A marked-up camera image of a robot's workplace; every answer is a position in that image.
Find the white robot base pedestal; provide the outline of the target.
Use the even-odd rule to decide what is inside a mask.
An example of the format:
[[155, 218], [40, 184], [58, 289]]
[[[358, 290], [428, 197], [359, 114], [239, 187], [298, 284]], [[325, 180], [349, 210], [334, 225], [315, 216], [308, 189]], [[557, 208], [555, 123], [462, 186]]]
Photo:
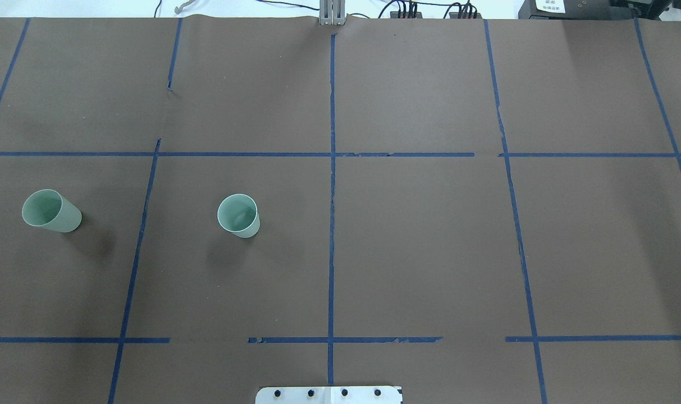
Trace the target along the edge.
[[400, 387], [391, 385], [266, 387], [255, 403], [403, 403]]

